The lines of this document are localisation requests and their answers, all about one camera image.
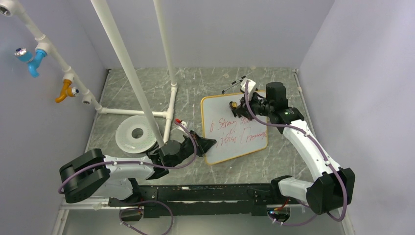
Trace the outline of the yellow framed whiteboard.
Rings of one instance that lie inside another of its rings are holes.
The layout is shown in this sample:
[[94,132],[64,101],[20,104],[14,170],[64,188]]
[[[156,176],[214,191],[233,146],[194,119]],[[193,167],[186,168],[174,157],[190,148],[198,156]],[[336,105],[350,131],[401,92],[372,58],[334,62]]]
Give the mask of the yellow framed whiteboard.
[[218,164],[254,153],[268,146],[266,125],[245,117],[235,117],[230,103],[240,103],[242,93],[213,95],[202,98],[203,137],[215,139],[216,144],[205,154],[208,165]]

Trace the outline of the yellow black whiteboard eraser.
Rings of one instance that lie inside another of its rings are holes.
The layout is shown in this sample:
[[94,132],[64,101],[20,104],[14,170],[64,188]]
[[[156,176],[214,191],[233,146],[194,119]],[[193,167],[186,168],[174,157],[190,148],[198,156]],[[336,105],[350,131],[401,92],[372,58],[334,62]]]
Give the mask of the yellow black whiteboard eraser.
[[236,108],[237,108],[237,103],[236,103],[236,102],[234,102],[234,101],[231,101],[231,102],[229,103],[229,106],[230,106],[231,111],[234,113],[234,112],[235,112],[235,110],[236,110]]

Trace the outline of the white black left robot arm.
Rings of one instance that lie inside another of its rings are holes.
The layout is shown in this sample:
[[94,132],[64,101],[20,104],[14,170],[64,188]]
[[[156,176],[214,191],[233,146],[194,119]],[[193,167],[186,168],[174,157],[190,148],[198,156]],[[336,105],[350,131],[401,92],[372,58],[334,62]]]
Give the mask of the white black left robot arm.
[[101,196],[133,206],[141,197],[138,179],[155,180],[166,176],[170,170],[184,168],[184,160],[202,157],[216,143],[215,139],[190,131],[183,142],[169,140],[148,156],[139,158],[111,157],[103,154],[100,148],[94,148],[60,168],[62,184],[58,192],[64,195],[67,203]]

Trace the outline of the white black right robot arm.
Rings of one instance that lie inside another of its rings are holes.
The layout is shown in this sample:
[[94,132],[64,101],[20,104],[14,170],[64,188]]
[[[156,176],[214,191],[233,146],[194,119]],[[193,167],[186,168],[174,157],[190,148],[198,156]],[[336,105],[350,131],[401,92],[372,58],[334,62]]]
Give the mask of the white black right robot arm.
[[243,97],[239,103],[230,102],[232,114],[275,127],[298,151],[312,175],[312,182],[292,176],[273,179],[269,191],[271,200],[282,203],[293,198],[317,215],[327,214],[335,221],[342,221],[353,195],[352,169],[341,167],[324,150],[305,117],[297,108],[289,106],[286,88],[281,82],[266,84],[266,94],[260,95],[256,83],[245,78],[241,80],[240,91]]

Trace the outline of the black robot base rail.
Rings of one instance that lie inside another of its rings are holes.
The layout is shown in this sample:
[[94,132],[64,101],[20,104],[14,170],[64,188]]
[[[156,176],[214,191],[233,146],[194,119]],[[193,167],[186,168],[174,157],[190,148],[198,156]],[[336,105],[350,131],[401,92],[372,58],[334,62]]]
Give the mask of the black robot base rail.
[[140,185],[127,199],[109,199],[110,207],[140,207],[144,218],[161,216],[249,214],[266,216],[288,208],[292,199],[270,183],[214,185]]

